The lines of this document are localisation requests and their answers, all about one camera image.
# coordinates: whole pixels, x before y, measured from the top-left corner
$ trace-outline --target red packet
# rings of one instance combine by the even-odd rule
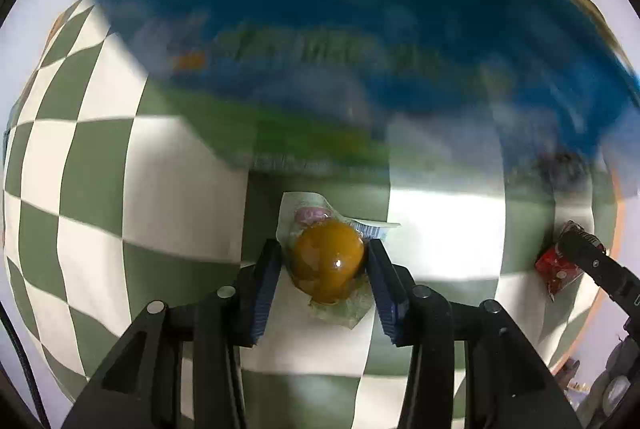
[[[567,287],[571,282],[575,281],[583,274],[583,270],[567,260],[558,249],[559,241],[562,236],[570,231],[578,231],[580,235],[585,237],[594,247],[606,254],[606,249],[599,239],[593,234],[585,231],[580,225],[574,221],[568,221],[562,228],[562,232],[556,243],[537,260],[536,269],[545,280],[546,289],[552,300],[556,298],[556,294],[563,288]]]

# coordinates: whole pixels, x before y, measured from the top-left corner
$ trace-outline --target plastic wrapper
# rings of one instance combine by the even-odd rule
[[[332,208],[322,196],[310,192],[289,192],[282,195],[276,239],[284,249],[285,265],[289,269],[291,251],[304,229],[318,221],[337,219],[350,225],[363,240],[385,239],[389,229],[398,227],[398,223],[370,221],[342,216]],[[310,314],[332,324],[353,329],[373,305],[373,295],[364,268],[354,278],[354,290],[351,295],[335,304],[325,305],[309,301]]]
[[[594,247],[601,250],[606,255],[606,249],[599,239],[593,234],[586,232],[580,225],[574,221],[568,221],[559,235],[558,240],[553,246],[537,260],[536,270],[545,280],[546,290],[549,297],[554,300],[556,294],[566,288],[570,283],[578,279],[584,271],[574,263],[564,258],[564,254],[559,250],[559,242],[566,232],[578,231],[580,235],[585,237]]]

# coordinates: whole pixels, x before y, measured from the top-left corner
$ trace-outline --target yellow ball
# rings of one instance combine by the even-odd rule
[[[293,248],[293,283],[314,301],[332,304],[349,297],[362,266],[364,244],[346,223],[328,219],[307,227]]]

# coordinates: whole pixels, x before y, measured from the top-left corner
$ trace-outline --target checkered floor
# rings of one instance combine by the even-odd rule
[[[547,364],[575,340],[597,288],[585,277],[551,303],[533,263],[569,218],[610,247],[616,203],[604,161],[571,197],[505,181],[491,132],[490,196],[409,185],[393,157],[385,184],[275,176],[225,165],[175,111],[177,99],[184,109],[199,97],[148,80],[81,0],[56,22],[14,106],[4,264],[33,344],[69,398],[149,301],[198,300],[255,261],[274,236],[284,191],[318,192],[343,215],[401,223],[385,242],[395,263],[450,300],[497,298]],[[283,271],[264,337],[241,351],[250,427],[395,427],[409,349],[390,344],[374,310],[348,330],[309,316],[307,302]],[[462,346],[456,367],[461,427]]]

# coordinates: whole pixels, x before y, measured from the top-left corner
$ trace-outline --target screw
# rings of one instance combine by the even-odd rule
[[[164,303],[159,300],[151,301],[148,305],[146,305],[146,311],[151,315],[159,314],[164,310]]]
[[[218,297],[220,297],[221,299],[228,299],[230,297],[233,297],[234,295],[236,295],[236,289],[231,285],[225,284],[224,286],[218,288]]]
[[[493,299],[487,299],[484,303],[484,309],[487,310],[490,314],[497,314],[502,307],[498,301],[494,301]]]
[[[415,297],[426,299],[431,295],[431,288],[423,284],[417,284],[416,286],[414,286],[412,292],[414,293]]]

